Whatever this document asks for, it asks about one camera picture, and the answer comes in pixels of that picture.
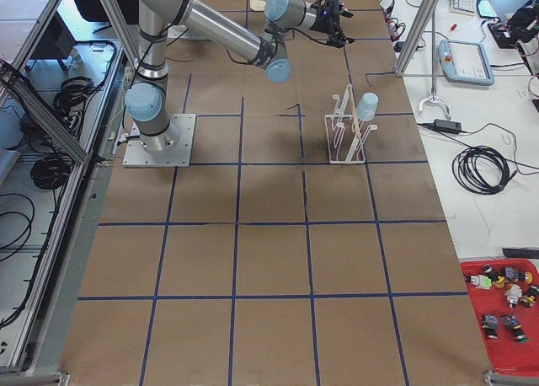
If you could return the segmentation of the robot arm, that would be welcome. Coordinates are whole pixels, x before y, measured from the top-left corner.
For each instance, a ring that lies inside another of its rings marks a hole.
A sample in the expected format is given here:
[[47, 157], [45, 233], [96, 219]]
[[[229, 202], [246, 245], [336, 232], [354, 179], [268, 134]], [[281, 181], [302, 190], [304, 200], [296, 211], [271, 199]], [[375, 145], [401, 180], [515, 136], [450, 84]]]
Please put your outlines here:
[[139, 131], [141, 149], [158, 157], [178, 147], [190, 147], [192, 135], [180, 129], [165, 110], [165, 93], [155, 81], [167, 77], [168, 29], [183, 25], [235, 53], [248, 66], [259, 67], [272, 83], [291, 73], [285, 36], [290, 30], [325, 34], [325, 45], [342, 48], [350, 43], [340, 20], [351, 13], [340, 0], [265, 0], [264, 31], [256, 35], [201, 0], [139, 0], [139, 56], [134, 66], [139, 77], [129, 88], [125, 106]]

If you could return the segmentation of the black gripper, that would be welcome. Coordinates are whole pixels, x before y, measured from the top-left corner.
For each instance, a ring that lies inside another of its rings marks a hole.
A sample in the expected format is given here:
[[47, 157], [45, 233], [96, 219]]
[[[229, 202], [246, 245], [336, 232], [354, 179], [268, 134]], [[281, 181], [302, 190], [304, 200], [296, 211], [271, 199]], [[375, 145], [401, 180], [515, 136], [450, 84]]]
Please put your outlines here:
[[340, 0], [317, 0], [311, 4], [311, 9], [316, 14], [311, 30], [325, 33], [328, 36], [327, 45], [345, 47], [355, 42], [354, 39], [346, 37], [341, 28], [340, 18], [352, 18], [354, 14], [348, 11]]

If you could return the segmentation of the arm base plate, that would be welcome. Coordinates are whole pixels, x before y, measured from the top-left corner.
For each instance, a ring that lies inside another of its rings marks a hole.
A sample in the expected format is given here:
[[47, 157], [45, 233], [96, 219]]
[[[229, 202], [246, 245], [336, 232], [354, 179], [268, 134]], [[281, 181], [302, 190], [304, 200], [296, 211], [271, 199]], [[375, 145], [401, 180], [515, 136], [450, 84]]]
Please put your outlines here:
[[195, 134], [196, 114], [170, 114], [168, 129], [150, 137], [134, 121], [126, 145], [123, 165], [130, 168], [189, 167]]
[[168, 30], [168, 38], [170, 40], [208, 40], [208, 38], [193, 29], [188, 29], [185, 25], [172, 25]]

